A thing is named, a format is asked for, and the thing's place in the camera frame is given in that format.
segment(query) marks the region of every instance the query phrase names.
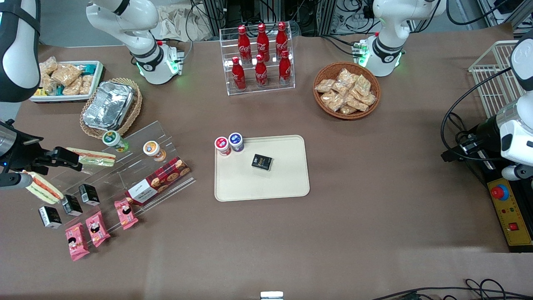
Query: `bottle cap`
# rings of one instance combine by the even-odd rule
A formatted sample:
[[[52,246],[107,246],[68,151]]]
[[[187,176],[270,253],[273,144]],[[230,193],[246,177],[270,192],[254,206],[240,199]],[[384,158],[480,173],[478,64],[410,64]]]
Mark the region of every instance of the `bottle cap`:
[[[159,150],[161,150],[161,148],[159,147],[159,144],[156,141],[151,140],[144,144],[144,146],[142,147],[142,150],[144,151],[146,155],[154,156],[157,153],[159,153]]]
[[[120,135],[115,130],[109,130],[102,136],[102,142],[109,147],[117,145],[119,141]]]
[[[230,144],[225,137],[218,137],[215,140],[215,148],[219,151],[225,151],[229,148]]]
[[[243,144],[243,136],[240,135],[240,133],[238,132],[234,132],[230,134],[229,141],[230,145],[232,145],[233,147],[238,147]]]

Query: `pink snack package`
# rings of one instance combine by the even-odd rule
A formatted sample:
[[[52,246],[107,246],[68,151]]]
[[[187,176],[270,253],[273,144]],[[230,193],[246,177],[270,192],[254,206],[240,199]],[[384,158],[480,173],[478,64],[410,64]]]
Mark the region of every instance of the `pink snack package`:
[[[87,242],[83,237],[83,225],[78,223],[65,231],[68,240],[68,250],[70,258],[75,262],[78,259],[89,254],[87,249]]]
[[[95,247],[98,247],[103,241],[110,237],[107,233],[106,227],[103,224],[102,212],[95,213],[92,217],[85,220],[87,228],[89,228],[89,234],[93,240]]]
[[[135,218],[133,215],[130,203],[126,199],[115,201],[115,208],[117,209],[118,219],[124,230],[130,228],[133,224],[139,221],[139,219]]]

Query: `coca-cola bottle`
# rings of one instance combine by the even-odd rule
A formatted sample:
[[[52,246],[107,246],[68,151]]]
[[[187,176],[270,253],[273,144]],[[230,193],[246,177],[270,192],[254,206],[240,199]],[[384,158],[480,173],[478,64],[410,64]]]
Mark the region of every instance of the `coca-cola bottle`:
[[[244,65],[250,65],[252,63],[252,49],[250,49],[250,39],[246,35],[246,27],[240,25],[239,40],[237,40],[237,46],[239,46],[240,58]]]
[[[235,81],[235,86],[237,91],[242,92],[246,90],[246,79],[244,78],[244,69],[239,64],[239,58],[234,56],[232,59],[233,67],[231,68],[231,73],[233,74],[233,81]]]
[[[281,53],[281,60],[279,61],[279,84],[289,85],[289,83],[290,83],[289,51],[285,50]]]
[[[265,24],[261,23],[258,25],[259,34],[257,35],[257,52],[263,56],[264,61],[270,60],[269,53],[269,41],[265,30],[267,27]]]
[[[255,80],[257,81],[257,87],[259,89],[264,89],[268,84],[267,78],[267,67],[263,62],[263,56],[258,54],[256,57],[257,65],[255,65]]]
[[[287,50],[287,33],[285,22],[278,23],[278,35],[276,36],[276,59],[281,59],[281,52]]]

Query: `white tray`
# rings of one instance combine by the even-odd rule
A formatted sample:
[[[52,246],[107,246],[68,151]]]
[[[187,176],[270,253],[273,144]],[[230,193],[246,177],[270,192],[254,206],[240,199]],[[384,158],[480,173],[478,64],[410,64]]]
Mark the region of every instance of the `white tray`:
[[[252,167],[255,154],[273,158],[270,171]],[[309,193],[301,136],[245,138],[242,152],[215,150],[215,198],[221,202],[303,197]]]
[[[30,100],[32,102],[39,102],[39,103],[52,103],[52,102],[77,102],[81,100],[88,100],[91,95],[94,93],[96,88],[98,87],[98,84],[100,83],[100,79],[102,77],[102,71],[103,71],[103,64],[97,60],[79,60],[79,61],[58,61],[59,64],[72,64],[75,66],[79,65],[96,65],[96,69],[94,70],[94,77],[93,82],[91,83],[91,88],[89,89],[89,93],[85,95],[61,95],[61,96],[31,96]]]

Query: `woven bread basket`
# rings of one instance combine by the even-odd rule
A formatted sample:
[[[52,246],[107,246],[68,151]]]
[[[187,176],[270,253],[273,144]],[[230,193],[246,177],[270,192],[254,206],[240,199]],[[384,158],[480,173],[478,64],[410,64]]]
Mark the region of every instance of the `woven bread basket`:
[[[374,104],[372,104],[366,112],[357,111],[349,115],[343,115],[341,113],[334,112],[326,107],[326,105],[320,99],[320,96],[322,94],[314,89],[314,87],[317,86],[324,79],[337,80],[337,76],[339,75],[339,73],[341,72],[343,68],[346,68],[352,74],[357,74],[357,75],[362,74],[368,81],[370,81],[371,83],[370,91],[376,96],[376,102],[374,102]],[[338,117],[340,119],[354,120],[354,119],[362,118],[370,114],[373,110],[376,109],[377,105],[379,104],[379,99],[381,98],[381,88],[379,87],[379,82],[377,81],[376,76],[374,76],[374,74],[372,74],[366,68],[363,68],[354,62],[338,61],[338,62],[334,62],[333,64],[329,64],[325,66],[324,68],[322,68],[322,70],[318,72],[317,77],[314,78],[313,94],[314,94],[314,99],[317,101],[318,105],[322,107],[322,109],[326,113],[332,116]]]
[[[132,80],[129,80],[127,78],[113,78],[108,81],[115,82],[115,83],[121,83],[131,86],[135,90],[135,96],[133,98],[133,102],[126,112],[126,116],[124,117],[124,121],[122,123],[122,126],[120,126],[119,129],[117,129],[117,132],[120,134],[120,136],[124,136],[126,131],[131,127],[133,124],[133,121],[137,118],[139,113],[141,112],[141,104],[142,104],[142,95],[141,91],[139,90],[139,86],[133,82]],[[98,89],[94,91],[94,93],[91,95],[85,106],[83,107],[82,114],[79,116],[79,124],[82,127],[82,130],[84,133],[88,134],[89,136],[97,139],[101,139],[103,134],[106,132],[105,130],[100,130],[96,128],[90,128],[83,122],[83,114],[88,109],[89,105],[94,100],[94,97],[96,96],[96,93],[98,92]]]

